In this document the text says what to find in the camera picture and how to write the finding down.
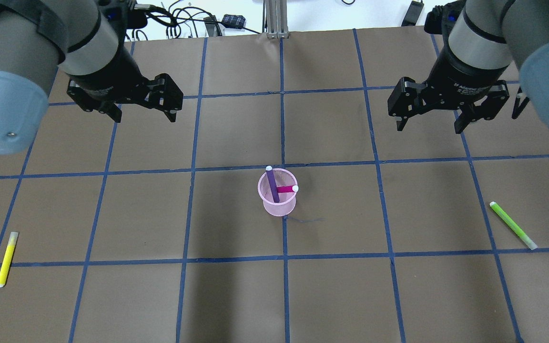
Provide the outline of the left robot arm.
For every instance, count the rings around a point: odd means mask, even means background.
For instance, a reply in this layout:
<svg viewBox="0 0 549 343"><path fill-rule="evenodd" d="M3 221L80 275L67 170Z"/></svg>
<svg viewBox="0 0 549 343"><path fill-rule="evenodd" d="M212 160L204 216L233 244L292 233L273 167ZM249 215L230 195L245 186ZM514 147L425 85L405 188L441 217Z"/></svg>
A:
<svg viewBox="0 0 549 343"><path fill-rule="evenodd" d="M120 123L120 104L137 104L175 122L183 92L166 73L144 77L124 47L156 13L134 0L0 0L0 155L33 143L58 71L83 111Z"/></svg>

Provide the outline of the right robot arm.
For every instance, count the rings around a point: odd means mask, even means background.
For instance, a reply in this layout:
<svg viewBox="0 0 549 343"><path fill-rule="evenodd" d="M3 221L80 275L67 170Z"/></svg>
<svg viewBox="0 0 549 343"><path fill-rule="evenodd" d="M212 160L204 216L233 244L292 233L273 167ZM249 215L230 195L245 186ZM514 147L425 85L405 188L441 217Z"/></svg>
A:
<svg viewBox="0 0 549 343"><path fill-rule="evenodd" d="M455 132L492 120L510 98L501 75L515 64L520 82L512 118L528 103L549 127L549 0L457 0L427 14L425 32L444 45L427 80L403 77L387 101L402 131L414 116L459 111Z"/></svg>

